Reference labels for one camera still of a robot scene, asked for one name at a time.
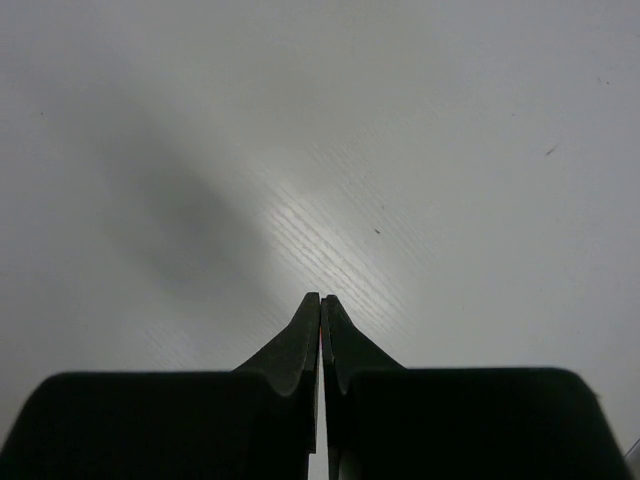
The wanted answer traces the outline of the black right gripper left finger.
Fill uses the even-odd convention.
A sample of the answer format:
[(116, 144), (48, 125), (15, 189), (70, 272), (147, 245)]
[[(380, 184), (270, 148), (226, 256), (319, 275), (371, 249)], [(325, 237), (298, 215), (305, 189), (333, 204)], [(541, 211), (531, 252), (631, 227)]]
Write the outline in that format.
[(320, 299), (230, 371), (69, 372), (29, 396), (5, 479), (304, 479), (316, 450)]

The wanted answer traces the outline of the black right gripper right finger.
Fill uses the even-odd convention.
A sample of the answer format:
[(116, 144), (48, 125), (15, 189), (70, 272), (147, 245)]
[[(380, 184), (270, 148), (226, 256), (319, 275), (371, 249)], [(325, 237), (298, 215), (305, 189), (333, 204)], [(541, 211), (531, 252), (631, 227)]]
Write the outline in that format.
[(333, 479), (628, 479), (595, 393), (559, 368), (402, 366), (321, 303)]

